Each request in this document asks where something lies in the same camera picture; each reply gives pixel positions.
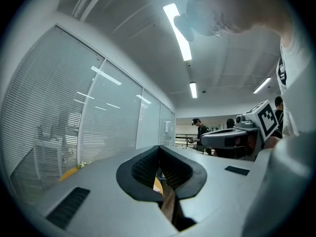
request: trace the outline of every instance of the black rectangular slot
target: black rectangular slot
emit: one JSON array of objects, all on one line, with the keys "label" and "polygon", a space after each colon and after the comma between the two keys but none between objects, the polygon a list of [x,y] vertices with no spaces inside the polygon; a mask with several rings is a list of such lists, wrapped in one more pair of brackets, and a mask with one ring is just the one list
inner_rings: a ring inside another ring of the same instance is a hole
[{"label": "black rectangular slot", "polygon": [[250,171],[249,169],[236,168],[233,166],[228,166],[227,168],[225,168],[225,170],[236,173],[236,174],[244,175],[244,176],[248,175]]},{"label": "black rectangular slot", "polygon": [[65,229],[86,199],[90,190],[76,187],[46,217],[54,225]]}]

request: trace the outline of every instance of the black shirt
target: black shirt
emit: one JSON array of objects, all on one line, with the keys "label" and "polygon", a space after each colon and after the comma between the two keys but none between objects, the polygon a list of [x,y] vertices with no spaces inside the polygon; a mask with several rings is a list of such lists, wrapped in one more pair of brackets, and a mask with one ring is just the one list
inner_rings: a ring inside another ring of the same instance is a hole
[{"label": "black shirt", "polygon": [[[201,134],[206,133],[206,126],[205,125],[201,125],[197,128],[197,139],[200,138]],[[202,146],[202,143],[200,141],[197,141],[197,146]]]},{"label": "black shirt", "polygon": [[280,132],[283,131],[283,111],[282,110],[276,110],[276,119],[278,121],[278,129]]}]

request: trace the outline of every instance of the ear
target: ear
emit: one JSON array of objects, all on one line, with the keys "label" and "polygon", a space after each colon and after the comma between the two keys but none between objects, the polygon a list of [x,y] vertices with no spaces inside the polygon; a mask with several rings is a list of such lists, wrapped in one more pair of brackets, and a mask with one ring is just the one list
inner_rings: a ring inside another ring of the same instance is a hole
[{"label": "ear", "polygon": [[173,18],[173,22],[176,28],[178,28],[180,33],[184,36],[184,38],[188,42],[192,42],[194,40],[193,31],[187,22],[187,18],[185,14],[182,14],[181,16],[175,16]]}]

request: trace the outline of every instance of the ceiling light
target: ceiling light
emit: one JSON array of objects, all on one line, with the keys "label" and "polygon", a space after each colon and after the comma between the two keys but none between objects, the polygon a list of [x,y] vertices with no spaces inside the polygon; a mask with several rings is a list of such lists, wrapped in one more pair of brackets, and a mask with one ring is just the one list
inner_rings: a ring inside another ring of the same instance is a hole
[{"label": "ceiling light", "polygon": [[139,97],[140,99],[142,99],[145,103],[151,104],[150,101],[148,101],[146,98],[142,97],[141,95],[136,95],[136,96]]},{"label": "ceiling light", "polygon": [[98,68],[96,68],[96,67],[94,67],[94,66],[92,66],[91,69],[92,69],[93,71],[97,72],[99,75],[105,77],[106,79],[108,79],[108,80],[110,80],[110,81],[116,83],[117,85],[121,85],[121,84],[122,84],[122,83],[119,82],[118,80],[115,80],[113,77],[109,76],[108,74],[104,73],[103,71],[101,71],[100,69],[98,69]]},{"label": "ceiling light", "polygon": [[190,83],[190,88],[191,88],[191,92],[192,92],[192,97],[193,98],[198,98],[196,83],[195,82],[191,82]]},{"label": "ceiling light", "polygon": [[81,93],[81,92],[78,92],[78,91],[77,91],[77,93],[78,93],[78,94],[80,94],[80,95],[82,95],[82,96],[85,96],[85,97],[88,97],[88,98],[94,99],[94,97],[89,97],[88,95],[85,95],[85,94],[83,94],[83,93]]},{"label": "ceiling light", "polygon": [[268,77],[267,79],[265,79],[265,81],[264,81],[264,82],[259,86],[259,88],[257,88],[253,93],[254,93],[254,94],[258,93],[258,91],[259,91],[260,89],[262,89],[263,86],[266,85],[266,84],[268,83],[268,81],[270,81],[270,79],[271,79],[271,77]]},{"label": "ceiling light", "polygon": [[74,99],[74,101],[76,101],[76,102],[78,102],[78,103],[82,103],[82,104],[84,104],[84,102],[79,101],[79,100],[77,100],[77,99]]},{"label": "ceiling light", "polygon": [[115,105],[111,105],[111,104],[108,104],[108,103],[107,103],[107,105],[109,105],[109,106],[113,106],[113,107],[115,107],[115,108],[120,109],[120,107],[117,107],[117,106],[115,106]]},{"label": "ceiling light", "polygon": [[176,35],[176,38],[178,40],[178,43],[179,43],[179,46],[181,49],[181,53],[183,56],[183,60],[184,61],[192,60],[189,42],[187,42],[187,40],[183,37],[183,35],[180,33],[178,28],[176,28],[176,26],[174,25],[174,22],[173,22],[173,18],[175,16],[180,16],[180,13],[178,11],[177,6],[174,3],[172,3],[172,4],[164,6],[163,10],[166,13],[166,15],[170,21],[170,24],[172,26],[172,29]]},{"label": "ceiling light", "polygon": [[97,106],[95,106],[95,108],[98,108],[98,109],[106,111],[106,109],[103,109],[103,108],[100,108],[100,107],[97,107]]}]

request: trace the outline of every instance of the white shirt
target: white shirt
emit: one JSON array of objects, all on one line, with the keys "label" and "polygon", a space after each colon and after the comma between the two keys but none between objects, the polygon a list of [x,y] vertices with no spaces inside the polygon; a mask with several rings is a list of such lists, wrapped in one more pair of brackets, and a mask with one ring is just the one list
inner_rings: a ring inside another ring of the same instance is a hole
[{"label": "white shirt", "polygon": [[[283,59],[283,65],[286,71],[286,85],[282,84],[279,76],[277,81],[282,95],[293,84],[298,76],[305,70],[309,62],[313,57],[313,51],[310,48],[310,43],[307,41],[307,35],[305,29],[300,24],[300,20],[295,16],[292,17],[292,40],[288,47],[283,47],[281,42],[281,56]],[[276,74],[278,75],[279,66],[276,68]],[[298,129],[295,125],[293,117],[286,107],[286,101],[284,105],[284,118],[283,118],[283,137],[290,135],[298,135]]]}]

